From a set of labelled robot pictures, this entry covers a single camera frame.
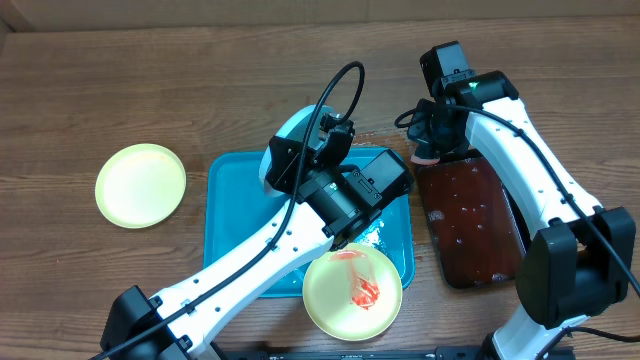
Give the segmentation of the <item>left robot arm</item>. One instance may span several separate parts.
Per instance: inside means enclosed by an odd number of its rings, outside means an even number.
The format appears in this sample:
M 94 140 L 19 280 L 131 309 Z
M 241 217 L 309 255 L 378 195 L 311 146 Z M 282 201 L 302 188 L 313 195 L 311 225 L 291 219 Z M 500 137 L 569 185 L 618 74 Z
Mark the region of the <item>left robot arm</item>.
M 350 120 L 295 114 L 270 139 L 260 178 L 289 195 L 259 230 L 222 258 L 152 297 L 133 286 L 114 301 L 101 359 L 199 359 L 217 334 L 293 270 L 359 236 L 397 196 L 387 170 L 402 175 L 389 150 L 363 167 L 346 163 Z

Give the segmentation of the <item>pink and green sponge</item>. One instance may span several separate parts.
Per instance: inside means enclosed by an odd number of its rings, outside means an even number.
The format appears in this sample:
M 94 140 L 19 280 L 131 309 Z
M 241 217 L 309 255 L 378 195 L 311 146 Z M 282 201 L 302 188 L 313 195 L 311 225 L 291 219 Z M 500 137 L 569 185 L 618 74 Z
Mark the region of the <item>pink and green sponge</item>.
M 419 146 L 414 150 L 410 161 L 421 166 L 432 166 L 440 162 L 440 157 L 439 154 L 431 148 Z

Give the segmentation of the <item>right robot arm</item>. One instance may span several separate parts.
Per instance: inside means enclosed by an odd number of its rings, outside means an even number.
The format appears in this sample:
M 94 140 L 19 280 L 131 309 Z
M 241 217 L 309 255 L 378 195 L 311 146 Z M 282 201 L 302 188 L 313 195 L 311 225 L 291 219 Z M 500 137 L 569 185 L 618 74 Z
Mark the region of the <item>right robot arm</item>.
M 488 161 L 531 235 L 517 273 L 520 305 L 489 334 L 479 359 L 543 359 L 584 322 L 625 299 L 636 226 L 605 209 L 564 169 L 535 130 L 518 91 L 500 71 L 456 66 L 423 71 L 431 97 L 407 111 L 418 154 L 437 161 L 468 147 Z

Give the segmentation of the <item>light blue plate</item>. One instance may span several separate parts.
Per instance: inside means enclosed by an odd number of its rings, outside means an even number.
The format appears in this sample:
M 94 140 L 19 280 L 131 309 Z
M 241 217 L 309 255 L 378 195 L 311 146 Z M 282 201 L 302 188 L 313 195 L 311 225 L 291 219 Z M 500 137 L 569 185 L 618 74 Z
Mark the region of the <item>light blue plate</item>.
M 259 167 L 259 180 L 269 197 L 291 194 L 299 170 L 300 153 L 307 125 L 315 110 L 309 105 L 292 115 L 270 139 Z M 337 146 L 331 143 L 334 134 L 320 134 L 320 123 L 325 114 L 332 114 L 331 106 L 323 105 L 310 133 L 304 159 L 302 179 L 309 171 L 322 171 L 338 166 L 342 155 L 335 154 Z

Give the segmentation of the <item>yellow plate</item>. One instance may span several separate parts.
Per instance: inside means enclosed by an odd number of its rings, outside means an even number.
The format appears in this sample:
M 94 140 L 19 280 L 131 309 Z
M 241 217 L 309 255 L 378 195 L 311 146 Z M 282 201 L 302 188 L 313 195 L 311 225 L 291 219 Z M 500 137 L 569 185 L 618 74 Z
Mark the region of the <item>yellow plate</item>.
M 399 314 L 403 289 L 398 271 L 379 250 L 361 244 L 329 252 L 306 271 L 305 309 L 326 334 L 359 342 L 385 332 Z
M 102 166 L 95 201 L 112 224 L 141 229 L 169 217 L 180 205 L 186 185 L 185 167 L 175 153 L 157 144 L 135 144 Z

